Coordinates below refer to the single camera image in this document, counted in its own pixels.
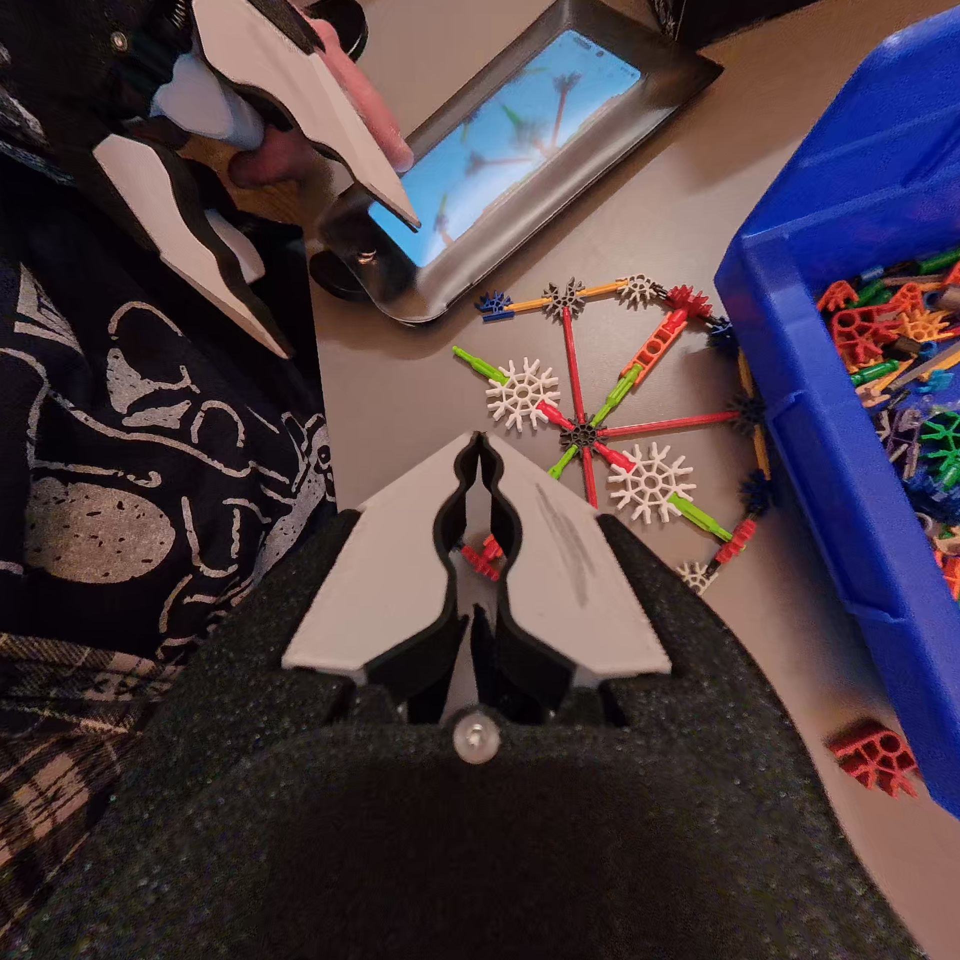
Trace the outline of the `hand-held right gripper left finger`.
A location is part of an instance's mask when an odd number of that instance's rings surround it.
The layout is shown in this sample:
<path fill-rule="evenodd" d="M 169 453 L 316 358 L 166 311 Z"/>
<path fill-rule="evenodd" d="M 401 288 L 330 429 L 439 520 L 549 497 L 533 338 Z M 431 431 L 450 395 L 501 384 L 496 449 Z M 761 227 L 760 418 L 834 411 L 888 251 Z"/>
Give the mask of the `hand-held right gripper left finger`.
<path fill-rule="evenodd" d="M 356 685 L 436 685 L 461 643 L 450 551 L 466 526 L 479 434 L 463 434 L 366 499 L 282 655 Z"/>

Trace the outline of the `red toy connector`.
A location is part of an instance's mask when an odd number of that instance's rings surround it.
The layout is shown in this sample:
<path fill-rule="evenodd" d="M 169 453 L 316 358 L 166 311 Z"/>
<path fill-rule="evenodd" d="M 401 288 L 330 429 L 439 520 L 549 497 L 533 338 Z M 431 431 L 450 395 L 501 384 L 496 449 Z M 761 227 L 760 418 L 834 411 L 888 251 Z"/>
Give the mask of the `red toy connector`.
<path fill-rule="evenodd" d="M 875 719 L 862 719 L 826 741 L 840 768 L 868 790 L 918 798 L 920 768 L 906 738 Z"/>

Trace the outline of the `colourful toy wheel model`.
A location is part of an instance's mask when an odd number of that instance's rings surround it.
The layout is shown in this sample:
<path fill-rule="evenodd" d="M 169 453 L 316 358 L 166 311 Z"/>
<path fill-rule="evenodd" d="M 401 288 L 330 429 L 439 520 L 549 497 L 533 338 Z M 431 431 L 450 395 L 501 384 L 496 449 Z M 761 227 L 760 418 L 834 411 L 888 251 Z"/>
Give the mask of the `colourful toy wheel model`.
<path fill-rule="evenodd" d="M 619 306 L 630 310 L 656 304 L 664 313 L 618 372 L 603 403 L 594 413 L 589 413 L 584 402 L 573 323 L 588 304 L 601 299 L 614 299 Z M 548 284 L 540 297 L 520 301 L 506 292 L 492 291 L 481 294 L 474 308 L 485 323 L 507 321 L 534 312 L 559 323 L 572 402 L 570 416 L 559 406 L 559 378 L 539 361 L 524 360 L 521 366 L 515 363 L 495 366 L 460 346 L 453 346 L 452 354 L 477 376 L 486 379 L 486 409 L 494 421 L 517 434 L 521 434 L 525 426 L 536 430 L 541 425 L 551 425 L 558 430 L 561 454 L 548 474 L 560 479 L 571 463 L 579 461 L 584 493 L 591 506 L 598 506 L 594 461 L 599 460 L 607 467 L 609 495 L 616 508 L 630 510 L 633 522 L 666 523 L 677 518 L 713 538 L 717 550 L 707 563 L 687 562 L 678 569 L 681 580 L 694 593 L 702 595 L 720 570 L 745 550 L 773 502 L 772 467 L 763 425 L 765 408 L 730 322 L 715 314 L 703 292 L 695 292 L 690 285 L 666 287 L 639 272 L 594 286 L 570 278 L 563 285 Z M 717 413 L 609 425 L 610 417 L 639 390 L 691 323 L 703 327 L 711 348 L 736 360 L 740 391 L 728 408 Z M 750 437 L 753 450 L 755 466 L 739 486 L 742 514 L 730 530 L 695 505 L 691 495 L 695 484 L 688 478 L 691 468 L 684 457 L 670 460 L 669 448 L 658 447 L 654 442 L 646 449 L 638 444 L 632 449 L 611 446 L 613 441 L 708 426 L 730 426 L 742 431 Z"/>

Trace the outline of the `smartphone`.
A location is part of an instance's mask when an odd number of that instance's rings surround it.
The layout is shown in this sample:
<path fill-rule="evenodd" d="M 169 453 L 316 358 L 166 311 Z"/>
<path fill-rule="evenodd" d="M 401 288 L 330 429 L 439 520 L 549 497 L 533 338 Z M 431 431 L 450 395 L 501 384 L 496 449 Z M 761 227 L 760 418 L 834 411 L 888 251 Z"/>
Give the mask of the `smartphone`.
<path fill-rule="evenodd" d="M 411 134 L 420 228 L 350 187 L 311 278 L 402 324 L 439 318 L 722 72 L 603 2 L 553 3 Z"/>

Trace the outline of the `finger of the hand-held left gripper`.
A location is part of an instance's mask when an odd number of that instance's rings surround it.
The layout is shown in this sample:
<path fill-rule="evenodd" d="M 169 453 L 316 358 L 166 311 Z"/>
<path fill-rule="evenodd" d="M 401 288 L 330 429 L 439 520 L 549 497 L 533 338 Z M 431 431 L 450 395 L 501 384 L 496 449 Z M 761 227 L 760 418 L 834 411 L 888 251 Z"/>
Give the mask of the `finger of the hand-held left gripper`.
<path fill-rule="evenodd" d="M 293 348 L 251 283 L 267 273 L 251 240 L 205 208 L 184 162 L 160 144 L 111 134 L 93 160 L 149 237 L 160 260 L 272 354 Z"/>
<path fill-rule="evenodd" d="M 272 104 L 321 154 L 417 231 L 400 177 L 321 56 L 315 30 L 283 1 L 194 1 L 198 44 L 235 90 Z"/>

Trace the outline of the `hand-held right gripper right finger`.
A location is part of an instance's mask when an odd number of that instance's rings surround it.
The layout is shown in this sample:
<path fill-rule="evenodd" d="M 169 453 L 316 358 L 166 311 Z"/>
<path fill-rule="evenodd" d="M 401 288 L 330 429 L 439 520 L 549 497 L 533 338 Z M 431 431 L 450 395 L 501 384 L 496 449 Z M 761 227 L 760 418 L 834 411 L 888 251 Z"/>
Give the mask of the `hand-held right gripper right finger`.
<path fill-rule="evenodd" d="M 517 687 L 598 687 L 671 672 L 602 514 L 506 441 L 480 435 L 498 585 L 498 667 Z"/>

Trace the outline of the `person's left hand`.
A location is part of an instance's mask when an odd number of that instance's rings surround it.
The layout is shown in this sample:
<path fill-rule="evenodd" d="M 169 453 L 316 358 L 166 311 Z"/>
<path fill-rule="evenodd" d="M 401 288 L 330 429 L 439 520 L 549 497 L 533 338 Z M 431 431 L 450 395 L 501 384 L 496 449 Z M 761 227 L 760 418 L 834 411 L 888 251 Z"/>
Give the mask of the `person's left hand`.
<path fill-rule="evenodd" d="M 404 141 L 387 104 L 363 71 L 343 51 L 334 27 L 323 19 L 307 17 L 306 20 L 323 45 L 320 57 L 391 168 L 398 174 L 406 173 L 414 164 L 414 153 Z M 300 131 L 294 128 L 281 131 L 266 126 L 261 146 L 236 153 L 228 163 L 227 174 L 234 186 L 241 188 L 302 182 L 319 157 Z"/>

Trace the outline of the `pile of colourful toy pieces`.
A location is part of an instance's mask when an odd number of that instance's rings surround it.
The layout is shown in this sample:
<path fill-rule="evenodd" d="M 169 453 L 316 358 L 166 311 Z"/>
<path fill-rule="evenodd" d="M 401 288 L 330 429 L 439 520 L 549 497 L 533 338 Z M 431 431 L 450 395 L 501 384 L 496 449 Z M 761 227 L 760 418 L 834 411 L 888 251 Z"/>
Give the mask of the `pile of colourful toy pieces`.
<path fill-rule="evenodd" d="M 817 308 L 954 602 L 959 594 L 959 250 L 839 279 Z"/>

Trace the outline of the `blue plastic bin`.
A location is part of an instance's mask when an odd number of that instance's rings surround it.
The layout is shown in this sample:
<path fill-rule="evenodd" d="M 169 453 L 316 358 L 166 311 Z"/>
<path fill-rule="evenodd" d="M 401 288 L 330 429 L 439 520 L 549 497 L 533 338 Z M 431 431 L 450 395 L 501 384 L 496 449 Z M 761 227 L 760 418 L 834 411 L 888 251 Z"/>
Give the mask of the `blue plastic bin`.
<path fill-rule="evenodd" d="M 958 240 L 958 7 L 859 65 L 714 277 L 844 609 L 931 798 L 959 814 L 958 603 L 815 305 L 831 281 Z"/>

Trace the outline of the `black printed t-shirt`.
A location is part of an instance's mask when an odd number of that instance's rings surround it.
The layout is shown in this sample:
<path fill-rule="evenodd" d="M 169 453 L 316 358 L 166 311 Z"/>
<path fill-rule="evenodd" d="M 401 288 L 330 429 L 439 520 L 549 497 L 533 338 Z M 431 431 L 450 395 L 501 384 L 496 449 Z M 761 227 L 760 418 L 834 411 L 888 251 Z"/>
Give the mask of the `black printed t-shirt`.
<path fill-rule="evenodd" d="M 2 156 L 2 631 L 170 664 L 335 513 L 316 362 Z"/>

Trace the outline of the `plaid flannel shirt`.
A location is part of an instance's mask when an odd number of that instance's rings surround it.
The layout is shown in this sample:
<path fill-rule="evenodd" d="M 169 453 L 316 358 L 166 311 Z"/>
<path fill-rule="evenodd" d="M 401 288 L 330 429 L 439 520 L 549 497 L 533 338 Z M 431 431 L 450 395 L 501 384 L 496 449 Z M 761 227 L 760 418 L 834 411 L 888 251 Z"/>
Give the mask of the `plaid flannel shirt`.
<path fill-rule="evenodd" d="M 49 896 L 183 666 L 1 638 L 2 935 Z"/>

